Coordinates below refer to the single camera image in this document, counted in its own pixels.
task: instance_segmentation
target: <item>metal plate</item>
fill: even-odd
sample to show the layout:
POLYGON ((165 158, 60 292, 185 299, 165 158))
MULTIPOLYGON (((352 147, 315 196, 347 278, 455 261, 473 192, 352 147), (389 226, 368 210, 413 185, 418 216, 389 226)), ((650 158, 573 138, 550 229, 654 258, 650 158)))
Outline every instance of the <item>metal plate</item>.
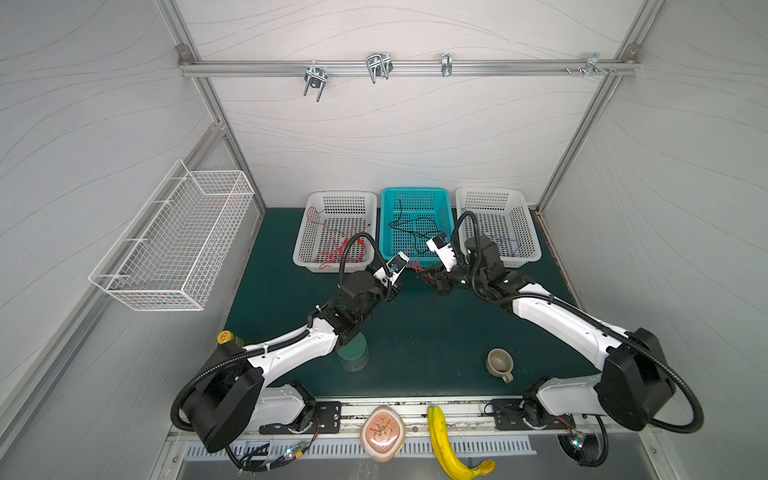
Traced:
MULTIPOLYGON (((488 402, 493 408, 493 422, 497 430, 562 430, 567 428, 560 420, 553 419, 543 429, 534 429, 523 421, 522 415, 515 413, 520 405, 520 399, 493 399, 488 402)), ((568 424, 576 425, 571 415, 560 415, 568 424)))
POLYGON ((301 433, 291 432, 287 426, 279 423, 272 425, 262 425, 259 427, 260 435, 302 435, 314 433, 317 429, 317 422, 320 423, 320 433, 339 433, 341 427, 341 402, 318 402, 315 407, 315 414, 319 420, 312 420, 310 426, 301 433))

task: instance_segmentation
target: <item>metal vent grate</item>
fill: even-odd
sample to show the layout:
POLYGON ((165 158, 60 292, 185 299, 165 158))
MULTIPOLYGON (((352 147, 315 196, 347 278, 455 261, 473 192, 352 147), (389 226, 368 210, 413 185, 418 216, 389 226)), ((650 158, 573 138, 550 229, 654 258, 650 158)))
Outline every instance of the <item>metal vent grate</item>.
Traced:
MULTIPOLYGON (((450 437, 453 451, 459 458, 468 457, 503 457, 512 455, 536 455, 531 448, 527 435, 487 435, 450 437)), ((279 439, 271 442, 269 460, 282 455, 299 439, 279 439)), ((233 442, 232 450, 237 457, 253 451, 266 443, 256 440, 238 440, 233 442)), ((397 455, 403 458, 434 458, 432 441, 429 437, 406 437, 402 450, 397 455)), ((317 439, 304 455, 304 458, 368 458, 358 438, 317 439)), ((223 460, 227 455, 221 452, 208 453, 202 442, 188 442, 184 460, 199 462, 205 460, 223 460)))

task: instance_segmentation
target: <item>teal cylindrical container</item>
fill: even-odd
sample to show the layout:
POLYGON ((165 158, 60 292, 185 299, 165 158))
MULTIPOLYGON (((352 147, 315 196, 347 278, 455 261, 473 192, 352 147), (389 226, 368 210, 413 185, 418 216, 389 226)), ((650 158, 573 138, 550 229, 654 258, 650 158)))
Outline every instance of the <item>teal cylindrical container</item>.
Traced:
POLYGON ((341 366, 349 372, 359 372, 368 365, 368 341, 358 333, 351 342, 336 351, 341 366))

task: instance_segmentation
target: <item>aluminum rail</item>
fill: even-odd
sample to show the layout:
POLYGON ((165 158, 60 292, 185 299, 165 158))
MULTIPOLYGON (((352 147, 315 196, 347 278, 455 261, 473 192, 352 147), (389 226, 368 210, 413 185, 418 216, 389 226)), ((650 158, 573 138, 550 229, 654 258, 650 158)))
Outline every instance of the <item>aluminum rail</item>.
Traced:
MULTIPOLYGON (((368 77, 364 61, 195 61, 179 65, 184 77, 304 77, 308 67, 317 67, 329 77, 368 77)), ((592 75, 634 75, 639 63, 621 60, 598 60, 592 75)), ((452 76, 460 77, 524 77, 539 75, 582 76, 588 60, 489 60, 452 61, 452 76)), ((441 77, 442 62, 397 61, 392 59, 393 77, 441 77)))

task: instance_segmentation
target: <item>yellow button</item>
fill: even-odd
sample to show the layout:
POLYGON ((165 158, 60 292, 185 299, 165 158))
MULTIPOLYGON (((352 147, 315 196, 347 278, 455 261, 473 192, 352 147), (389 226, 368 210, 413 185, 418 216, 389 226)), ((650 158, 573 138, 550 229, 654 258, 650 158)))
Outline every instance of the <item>yellow button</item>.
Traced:
POLYGON ((232 334, 229 330, 224 330, 222 333, 219 333, 219 345, 223 343, 230 342, 235 339, 235 335, 232 334))

